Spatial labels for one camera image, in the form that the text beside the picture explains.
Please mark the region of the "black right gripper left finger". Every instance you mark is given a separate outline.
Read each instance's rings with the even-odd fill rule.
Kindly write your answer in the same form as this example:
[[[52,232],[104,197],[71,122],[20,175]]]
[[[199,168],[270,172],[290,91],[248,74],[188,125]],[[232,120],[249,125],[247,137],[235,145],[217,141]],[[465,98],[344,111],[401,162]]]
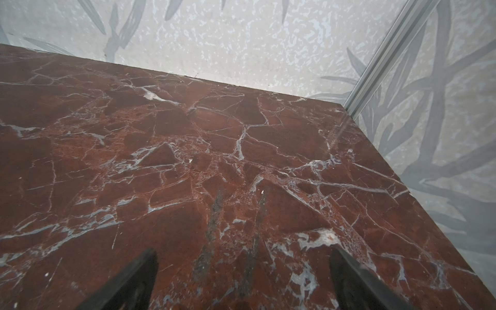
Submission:
[[[77,309],[148,309],[158,273],[158,256],[146,249]]]

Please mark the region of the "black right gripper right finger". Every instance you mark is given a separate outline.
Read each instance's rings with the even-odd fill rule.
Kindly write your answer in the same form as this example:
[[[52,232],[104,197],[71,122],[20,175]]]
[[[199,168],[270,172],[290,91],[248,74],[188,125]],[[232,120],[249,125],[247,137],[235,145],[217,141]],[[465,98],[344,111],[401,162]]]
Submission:
[[[340,246],[329,257],[331,279],[341,309],[413,309]]]

